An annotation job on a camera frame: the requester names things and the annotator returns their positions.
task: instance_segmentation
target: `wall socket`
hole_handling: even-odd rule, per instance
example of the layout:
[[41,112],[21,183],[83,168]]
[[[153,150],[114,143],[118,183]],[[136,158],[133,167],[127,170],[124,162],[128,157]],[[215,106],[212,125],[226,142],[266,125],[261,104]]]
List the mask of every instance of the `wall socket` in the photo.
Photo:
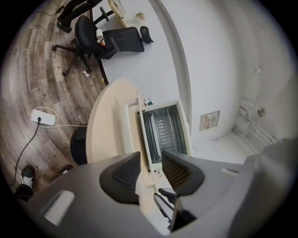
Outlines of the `wall socket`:
[[218,125],[220,111],[201,115],[199,131],[209,130]]

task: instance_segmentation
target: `wooden floor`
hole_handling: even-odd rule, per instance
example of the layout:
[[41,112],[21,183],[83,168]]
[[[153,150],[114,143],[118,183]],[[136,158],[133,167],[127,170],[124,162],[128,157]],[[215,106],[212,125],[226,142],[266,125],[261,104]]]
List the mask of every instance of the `wooden floor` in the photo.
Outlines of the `wooden floor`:
[[[54,14],[60,4],[60,0],[53,0],[43,11]],[[57,16],[35,13],[7,52],[1,71],[0,155],[8,183],[13,180],[20,152],[35,132],[36,126],[30,120],[33,109],[42,106],[57,111],[56,125],[83,125],[88,123],[92,106],[105,87],[94,58],[89,60],[92,69],[89,78],[83,73],[86,68],[80,59],[67,77],[62,76],[73,54],[60,49],[54,52],[51,48],[53,44],[71,44],[76,20],[72,22],[72,32],[67,34],[56,26]],[[39,128],[20,159],[12,189],[19,184],[20,172],[27,164],[36,169],[35,191],[47,186],[64,165],[75,165],[69,150],[75,129]]]

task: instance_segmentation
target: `shoe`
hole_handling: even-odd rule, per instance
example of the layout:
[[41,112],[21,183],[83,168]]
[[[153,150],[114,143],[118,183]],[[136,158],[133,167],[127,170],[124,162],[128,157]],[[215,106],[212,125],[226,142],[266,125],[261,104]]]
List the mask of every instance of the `shoe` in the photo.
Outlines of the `shoe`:
[[25,184],[32,189],[35,169],[32,165],[26,165],[20,174],[20,184]]
[[60,172],[56,175],[54,175],[51,179],[50,182],[54,182],[56,179],[61,177],[63,174],[67,173],[69,170],[73,169],[74,167],[72,165],[66,165],[61,168]]
[[71,32],[71,30],[72,30],[72,28],[70,27],[70,26],[65,26],[65,25],[63,25],[61,22],[57,22],[57,26],[62,30],[62,31],[64,31],[64,32],[66,32],[66,33],[70,33]]
[[72,165],[66,165],[64,167],[62,167],[62,169],[60,170],[59,174],[65,174],[67,173],[69,170],[73,169],[74,167]]

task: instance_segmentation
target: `black stool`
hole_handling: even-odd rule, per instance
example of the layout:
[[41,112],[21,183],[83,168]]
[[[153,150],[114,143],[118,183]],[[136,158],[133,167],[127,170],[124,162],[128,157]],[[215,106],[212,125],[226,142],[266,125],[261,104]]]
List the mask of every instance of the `black stool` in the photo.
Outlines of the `black stool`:
[[87,127],[79,127],[73,133],[70,141],[70,152],[74,161],[78,165],[84,165],[87,163],[86,156],[86,134]]

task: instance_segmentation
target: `chair base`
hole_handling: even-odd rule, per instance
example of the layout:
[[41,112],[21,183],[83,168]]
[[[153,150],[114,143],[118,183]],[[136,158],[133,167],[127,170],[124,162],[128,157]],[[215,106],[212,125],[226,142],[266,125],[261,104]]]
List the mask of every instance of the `chair base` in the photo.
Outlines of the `chair base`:
[[88,53],[88,52],[85,52],[76,39],[72,40],[72,43],[73,42],[75,43],[75,46],[76,47],[62,46],[62,45],[53,45],[52,46],[52,50],[53,51],[56,51],[56,49],[59,48],[59,49],[70,51],[70,52],[74,53],[73,60],[71,61],[70,65],[68,66],[67,70],[63,70],[62,75],[63,76],[67,76],[68,75],[70,69],[72,68],[72,66],[75,63],[76,58],[78,58],[78,57],[83,61],[84,65],[86,66],[86,68],[87,68],[87,71],[86,72],[87,73],[91,73],[91,69],[90,69],[89,64],[88,64],[88,60],[91,57],[91,54]]

